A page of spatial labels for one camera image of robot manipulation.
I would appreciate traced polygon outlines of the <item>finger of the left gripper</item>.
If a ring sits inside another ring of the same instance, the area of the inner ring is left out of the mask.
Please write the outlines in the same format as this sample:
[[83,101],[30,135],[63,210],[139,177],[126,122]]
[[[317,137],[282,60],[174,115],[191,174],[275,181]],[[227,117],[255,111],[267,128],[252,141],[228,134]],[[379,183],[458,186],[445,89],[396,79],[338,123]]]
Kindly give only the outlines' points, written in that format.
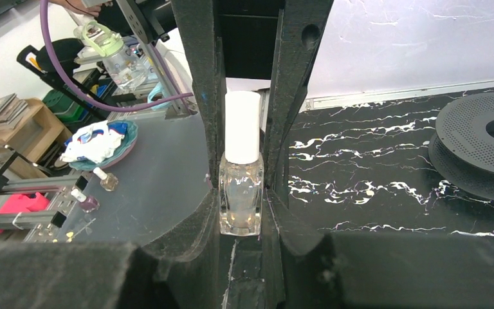
[[285,139],[307,96],[332,1],[285,1],[279,10],[264,139],[265,186],[276,187]]
[[175,0],[172,9],[188,66],[192,91],[206,136],[209,175],[218,186],[219,164],[224,151],[224,56],[217,1]]

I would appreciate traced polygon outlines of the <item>clear nail polish bottle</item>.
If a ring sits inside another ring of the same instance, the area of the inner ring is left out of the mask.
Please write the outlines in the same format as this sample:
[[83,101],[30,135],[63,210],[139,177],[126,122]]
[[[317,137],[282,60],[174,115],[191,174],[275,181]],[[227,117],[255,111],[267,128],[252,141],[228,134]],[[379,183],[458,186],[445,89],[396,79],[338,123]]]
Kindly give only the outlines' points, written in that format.
[[229,91],[224,98],[224,153],[219,165],[220,233],[256,236],[261,229],[264,162],[261,95]]

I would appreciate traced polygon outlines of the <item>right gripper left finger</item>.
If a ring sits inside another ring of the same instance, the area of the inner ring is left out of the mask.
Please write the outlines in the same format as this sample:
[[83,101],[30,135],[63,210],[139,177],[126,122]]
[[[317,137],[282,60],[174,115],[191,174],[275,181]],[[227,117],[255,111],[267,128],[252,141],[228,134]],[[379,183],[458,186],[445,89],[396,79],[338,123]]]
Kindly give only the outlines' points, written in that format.
[[143,247],[0,242],[0,308],[217,308],[217,202]]

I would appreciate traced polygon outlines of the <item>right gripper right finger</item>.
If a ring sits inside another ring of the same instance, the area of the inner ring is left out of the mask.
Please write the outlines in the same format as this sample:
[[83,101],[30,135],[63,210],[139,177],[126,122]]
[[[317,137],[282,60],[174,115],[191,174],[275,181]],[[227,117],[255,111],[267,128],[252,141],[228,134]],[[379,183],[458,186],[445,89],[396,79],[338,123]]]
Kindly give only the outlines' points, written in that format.
[[266,308],[494,308],[494,250],[474,238],[322,234],[262,200]]

